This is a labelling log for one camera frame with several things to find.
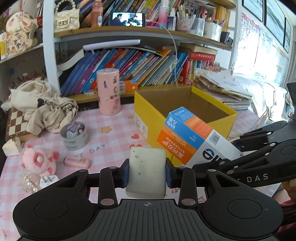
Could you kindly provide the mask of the white desk lamp bar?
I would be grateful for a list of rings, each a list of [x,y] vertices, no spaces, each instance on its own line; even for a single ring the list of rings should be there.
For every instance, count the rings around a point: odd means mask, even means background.
[[[134,46],[134,45],[138,45],[138,44],[140,44],[140,39],[116,40],[116,41],[107,41],[107,42],[99,42],[99,43],[84,45],[83,50],[84,51],[94,51],[94,50],[103,49],[103,48]]]

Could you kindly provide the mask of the pearl flower hair accessory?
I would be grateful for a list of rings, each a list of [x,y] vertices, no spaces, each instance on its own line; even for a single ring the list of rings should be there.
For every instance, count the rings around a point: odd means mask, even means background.
[[[22,189],[27,193],[36,193],[40,190],[40,177],[38,175],[29,173],[22,176]]]

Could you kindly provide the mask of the yellow cardboard box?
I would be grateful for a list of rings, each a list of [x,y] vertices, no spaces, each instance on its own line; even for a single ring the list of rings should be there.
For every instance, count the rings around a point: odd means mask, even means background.
[[[227,137],[237,112],[193,86],[138,90],[135,125],[174,166],[234,160],[242,153]]]

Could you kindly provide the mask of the beige crumpled cloth bag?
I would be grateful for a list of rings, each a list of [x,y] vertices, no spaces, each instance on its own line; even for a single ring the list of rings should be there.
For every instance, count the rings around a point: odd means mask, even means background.
[[[28,122],[27,132],[39,135],[42,130],[59,133],[73,121],[78,113],[74,99],[54,92],[44,80],[29,80],[11,89],[9,99],[1,105],[3,110],[16,108]]]

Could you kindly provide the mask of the phone showing video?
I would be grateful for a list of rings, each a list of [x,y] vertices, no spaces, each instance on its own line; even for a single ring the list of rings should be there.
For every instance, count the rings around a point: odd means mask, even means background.
[[[110,26],[145,27],[145,14],[130,12],[113,12],[109,14]]]

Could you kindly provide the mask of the orange white small box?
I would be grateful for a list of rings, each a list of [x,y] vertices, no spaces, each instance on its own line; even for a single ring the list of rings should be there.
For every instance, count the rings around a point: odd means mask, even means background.
[[[129,80],[120,81],[119,89],[121,93],[134,93],[138,89],[138,84]]]

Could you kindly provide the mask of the white power adapter plug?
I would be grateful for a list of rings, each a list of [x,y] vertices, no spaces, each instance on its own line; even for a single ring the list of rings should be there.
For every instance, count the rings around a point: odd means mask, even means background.
[[[57,175],[44,176],[44,177],[41,177],[39,185],[40,185],[40,188],[43,189],[57,181],[59,181],[59,178]]]

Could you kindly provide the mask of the row of colourful books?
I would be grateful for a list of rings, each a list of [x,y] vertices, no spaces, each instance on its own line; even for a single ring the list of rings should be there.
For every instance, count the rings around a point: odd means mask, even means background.
[[[161,51],[144,46],[81,49],[59,66],[69,72],[61,84],[61,93],[71,96],[93,92],[97,89],[97,71],[107,68],[118,69],[119,81],[129,80],[138,87],[192,85],[196,69],[221,70],[214,66],[216,55],[214,49],[192,44],[182,44],[179,50],[169,46]]]

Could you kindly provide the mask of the pink cylindrical canister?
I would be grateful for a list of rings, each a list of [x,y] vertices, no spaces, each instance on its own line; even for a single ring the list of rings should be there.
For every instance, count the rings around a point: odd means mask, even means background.
[[[121,111],[119,70],[107,68],[97,71],[99,110],[103,115],[115,115]]]

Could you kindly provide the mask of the pink plush pig toy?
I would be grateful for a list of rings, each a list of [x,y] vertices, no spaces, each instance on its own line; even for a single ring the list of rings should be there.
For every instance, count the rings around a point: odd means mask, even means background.
[[[60,154],[57,151],[26,145],[21,166],[40,177],[52,176],[56,172],[56,162],[59,158]]]

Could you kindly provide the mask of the decorative cartoon plaque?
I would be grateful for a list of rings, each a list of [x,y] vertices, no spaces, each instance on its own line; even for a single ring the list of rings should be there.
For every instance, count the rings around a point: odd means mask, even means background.
[[[37,28],[37,21],[23,11],[13,14],[8,19],[3,34],[8,56],[21,54],[36,46],[38,40],[34,33]]]

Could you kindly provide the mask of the grey tape roll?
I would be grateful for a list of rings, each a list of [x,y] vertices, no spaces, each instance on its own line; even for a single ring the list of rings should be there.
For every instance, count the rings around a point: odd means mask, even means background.
[[[65,148],[69,151],[82,149],[89,141],[85,124],[80,121],[72,121],[62,127],[60,135]]]

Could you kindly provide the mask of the orange blue toothpaste box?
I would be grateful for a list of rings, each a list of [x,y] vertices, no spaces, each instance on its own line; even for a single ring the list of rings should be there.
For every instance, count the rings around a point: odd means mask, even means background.
[[[174,166],[235,160],[243,156],[233,144],[184,107],[171,111],[157,142],[171,155]]]

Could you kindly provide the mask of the white stone-like block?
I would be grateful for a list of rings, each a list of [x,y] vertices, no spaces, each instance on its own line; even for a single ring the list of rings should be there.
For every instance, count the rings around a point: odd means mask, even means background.
[[[163,199],[166,194],[166,151],[131,147],[126,195],[137,199]]]

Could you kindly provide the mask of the cream pearl handbag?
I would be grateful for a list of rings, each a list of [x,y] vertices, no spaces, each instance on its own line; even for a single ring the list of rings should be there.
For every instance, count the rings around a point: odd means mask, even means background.
[[[71,9],[59,11],[60,6],[68,2],[70,3]],[[61,0],[55,5],[54,11],[54,33],[66,31],[66,30],[75,30],[80,28],[79,21],[80,10],[76,8],[74,1]]]

